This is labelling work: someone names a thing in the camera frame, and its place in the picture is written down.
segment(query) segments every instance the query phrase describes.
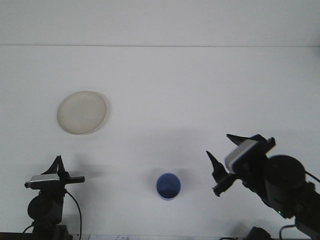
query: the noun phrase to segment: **white wall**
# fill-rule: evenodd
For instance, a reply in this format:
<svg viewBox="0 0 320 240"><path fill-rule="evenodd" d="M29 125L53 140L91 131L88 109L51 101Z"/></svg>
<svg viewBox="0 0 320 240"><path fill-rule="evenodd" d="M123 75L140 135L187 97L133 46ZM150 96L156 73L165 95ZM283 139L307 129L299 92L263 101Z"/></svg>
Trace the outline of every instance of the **white wall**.
<svg viewBox="0 0 320 240"><path fill-rule="evenodd" d="M318 0L2 0L0 44L320 46Z"/></svg>
<svg viewBox="0 0 320 240"><path fill-rule="evenodd" d="M234 149L226 133L275 137L271 154L288 154L320 175L320 48L2 46L0 231L31 223L37 191L24 182L61 154L72 176L83 232L166 236L244 236L259 226L275 237L292 223L240 182L220 198L205 150ZM71 135L56 120L60 102L91 90L108 99L106 124ZM182 183L172 201L157 196L165 172ZM78 231L66 198L64 222ZM288 237L299 237L296 230Z"/></svg>

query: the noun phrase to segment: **black cable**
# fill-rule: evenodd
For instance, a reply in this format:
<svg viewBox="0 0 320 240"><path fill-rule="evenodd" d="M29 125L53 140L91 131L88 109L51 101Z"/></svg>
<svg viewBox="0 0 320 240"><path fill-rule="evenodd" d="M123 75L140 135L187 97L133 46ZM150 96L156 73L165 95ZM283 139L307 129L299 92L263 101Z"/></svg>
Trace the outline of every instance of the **black cable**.
<svg viewBox="0 0 320 240"><path fill-rule="evenodd" d="M305 171L305 173L306 173L307 175L309 175L310 177L312 177L314 180L316 180L316 181L318 181L318 182L320 183L319 178L317 178L316 176L312 175L310 172Z"/></svg>
<svg viewBox="0 0 320 240"><path fill-rule="evenodd" d="M26 238L25 233L26 233L26 231L27 231L29 228L31 228L31 227L33 227L33 225L28 226L28 227L22 232L22 238L21 238L21 240L24 240L24 239Z"/></svg>
<svg viewBox="0 0 320 240"><path fill-rule="evenodd" d="M79 214L80 214L80 236L79 236L79 240L81 240L81 235L82 235L82 215L81 215L81 210L80 210L79 204L78 204L77 200L74 198L74 196L72 196L71 193L68 192L67 190L65 190L65 192L73 199L73 201L75 202L76 206L78 207Z"/></svg>
<svg viewBox="0 0 320 240"><path fill-rule="evenodd" d="M31 227L33 227L33 226L32 226L32 225L28 226L22 233L23 233L23 234L26 233L26 231L27 231L29 228L31 228Z"/></svg>
<svg viewBox="0 0 320 240"><path fill-rule="evenodd" d="M285 225L283 227L280 228L280 231L279 231L279 239L280 240L283 240L282 238L282 230L283 229L289 229L289 228L294 228L296 225Z"/></svg>

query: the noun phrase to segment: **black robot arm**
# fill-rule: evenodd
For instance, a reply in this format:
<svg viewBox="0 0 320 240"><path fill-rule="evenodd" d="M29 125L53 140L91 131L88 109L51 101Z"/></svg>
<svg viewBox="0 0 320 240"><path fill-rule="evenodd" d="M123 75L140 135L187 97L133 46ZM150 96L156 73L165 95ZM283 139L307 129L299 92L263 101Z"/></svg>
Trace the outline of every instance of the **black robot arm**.
<svg viewBox="0 0 320 240"><path fill-rule="evenodd" d="M259 195L262 201L283 218L295 217L297 229L313 240L320 240L320 195L315 185L306 182L304 166L295 158L266 153L276 145L275 139L257 134L242 137L227 134L238 147L225 158L226 168L207 151L213 165L213 188L219 197L236 179Z"/></svg>

